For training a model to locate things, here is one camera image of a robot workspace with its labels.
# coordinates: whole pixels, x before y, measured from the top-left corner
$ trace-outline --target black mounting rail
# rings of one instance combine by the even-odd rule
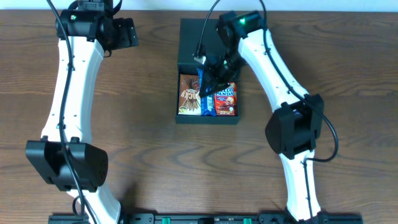
[[[88,223],[85,217],[50,216],[49,224]],[[137,213],[121,218],[119,224],[363,224],[361,215],[330,215],[319,213],[312,220],[296,222],[285,212],[264,212],[257,215],[154,215]]]

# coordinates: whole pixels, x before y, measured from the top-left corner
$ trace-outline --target brown chocolate package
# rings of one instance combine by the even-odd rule
[[[200,115],[200,83],[197,75],[180,75],[178,114]]]

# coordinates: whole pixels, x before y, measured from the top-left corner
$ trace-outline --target black box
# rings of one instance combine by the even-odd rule
[[[178,51],[177,62],[177,105],[175,110],[175,122],[180,124],[237,124],[239,121],[239,84],[237,86],[236,116],[197,116],[197,115],[179,115],[178,101],[180,99],[180,74],[198,75],[197,68],[203,65],[193,59],[199,43],[201,31],[203,29],[204,19],[181,19],[180,28],[180,47]],[[226,48],[221,41],[217,31],[216,24],[218,19],[209,19],[206,24],[205,33],[203,34],[202,43],[206,49],[208,57],[218,57],[225,53]]]

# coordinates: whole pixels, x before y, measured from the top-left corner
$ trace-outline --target wooden table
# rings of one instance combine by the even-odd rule
[[[264,128],[271,108],[249,67],[236,126],[176,125],[180,18],[206,12],[123,11],[140,46],[106,58],[96,81],[93,145],[109,155],[108,184],[129,212],[256,213],[287,200],[278,155]],[[0,13],[0,223],[45,223],[72,198],[47,185],[25,157],[52,104],[58,39],[50,11]],[[398,222],[398,14],[270,12],[274,42],[296,79],[325,100],[338,157],[315,164],[329,212],[365,223]],[[333,141],[326,125],[317,157]]]

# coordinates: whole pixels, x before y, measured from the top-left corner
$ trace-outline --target green connector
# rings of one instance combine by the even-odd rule
[[[170,218],[163,218],[162,219],[162,224],[171,224],[171,219]]]
[[[244,218],[243,224],[251,224],[251,218]]]

